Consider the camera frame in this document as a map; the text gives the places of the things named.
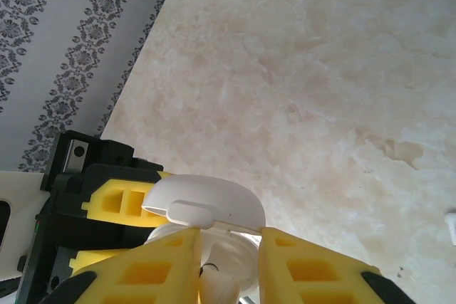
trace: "beige marble surface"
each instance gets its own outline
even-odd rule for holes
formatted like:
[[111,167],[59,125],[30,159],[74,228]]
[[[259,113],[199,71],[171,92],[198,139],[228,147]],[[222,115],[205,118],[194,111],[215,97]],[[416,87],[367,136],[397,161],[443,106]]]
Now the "beige marble surface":
[[167,0],[104,138],[454,303],[456,0]]

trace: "yellow foam pad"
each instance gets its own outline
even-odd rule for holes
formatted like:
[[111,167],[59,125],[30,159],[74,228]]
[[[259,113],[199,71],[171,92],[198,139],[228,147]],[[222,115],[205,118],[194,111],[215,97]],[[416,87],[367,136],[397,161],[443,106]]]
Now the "yellow foam pad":
[[70,260],[70,267],[73,269],[72,275],[80,269],[111,258],[119,253],[128,251],[127,249],[107,249],[104,251],[79,251],[74,259]]
[[97,278],[76,304],[196,304],[200,262],[200,230],[178,231],[79,270]]
[[[167,172],[157,173],[162,179],[171,175]],[[126,226],[158,227],[167,224],[168,220],[141,208],[152,188],[152,183],[110,179],[92,194],[89,202],[82,203],[81,208],[87,211],[87,218],[92,220]]]
[[361,276],[377,268],[278,229],[261,234],[261,304],[383,304]]

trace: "patterned wallpaper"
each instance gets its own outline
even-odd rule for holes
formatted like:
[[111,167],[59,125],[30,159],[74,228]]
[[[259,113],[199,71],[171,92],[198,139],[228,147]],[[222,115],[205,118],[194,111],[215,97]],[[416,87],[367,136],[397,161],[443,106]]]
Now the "patterned wallpaper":
[[[1,0],[0,169],[43,171],[57,132],[103,131],[164,1]],[[56,15],[45,21],[48,7]],[[64,11],[76,29],[65,29]],[[41,29],[51,35],[37,38]]]

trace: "white plastic object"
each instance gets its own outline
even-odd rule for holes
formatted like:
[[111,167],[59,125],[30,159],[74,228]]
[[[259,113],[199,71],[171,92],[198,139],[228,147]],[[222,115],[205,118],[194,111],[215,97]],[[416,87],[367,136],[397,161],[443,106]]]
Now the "white plastic object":
[[203,266],[199,277],[201,304],[237,304],[240,287],[236,276],[219,271],[213,265]]
[[446,213],[445,222],[450,228],[451,242],[456,246],[456,213]]
[[[164,224],[152,231],[146,243],[186,228],[179,224]],[[201,266],[213,263],[220,271],[231,274],[239,282],[241,296],[258,288],[258,246],[252,240],[220,229],[201,230],[201,240]]]
[[260,200],[247,188],[207,176],[178,174],[159,181],[142,208],[190,227],[259,234],[266,226]]
[[17,291],[10,293],[9,295],[0,298],[0,304],[15,304]]
[[0,281],[21,276],[17,271],[19,258],[29,252],[37,215],[48,192],[40,190],[43,174],[0,172],[0,201],[9,204],[9,216],[0,245]]

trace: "black plastic part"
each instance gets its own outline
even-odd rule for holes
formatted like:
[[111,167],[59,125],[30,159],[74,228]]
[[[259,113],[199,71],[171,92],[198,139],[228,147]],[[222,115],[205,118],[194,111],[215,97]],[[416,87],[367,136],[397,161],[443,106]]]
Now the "black plastic part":
[[[65,172],[72,140],[88,144],[82,170]],[[109,179],[156,183],[163,167],[133,158],[133,148],[67,131],[54,142],[41,189],[51,193],[36,216],[35,235],[19,284],[16,304],[37,304],[69,277],[69,261],[78,251],[135,248],[153,228],[86,218],[83,202]]]
[[20,278],[13,278],[8,279],[7,281],[0,281],[0,298],[11,295],[14,291],[17,291],[20,280]]
[[163,171],[162,165],[134,158],[134,149],[131,146],[112,140],[100,140],[90,135],[69,130],[58,134],[54,141],[43,181],[41,182],[41,190],[50,192],[56,177],[64,172],[66,157],[72,140],[88,143],[82,172],[92,164],[117,165],[131,167],[133,169]]
[[11,208],[9,204],[5,201],[0,201],[0,246],[6,232],[6,226],[8,226],[10,214]]
[[22,256],[19,258],[19,262],[17,263],[17,271],[23,272],[24,267],[26,266],[27,256]]
[[394,282],[372,272],[362,272],[364,281],[385,304],[415,304]]
[[74,304],[97,278],[92,271],[66,279],[41,304]]

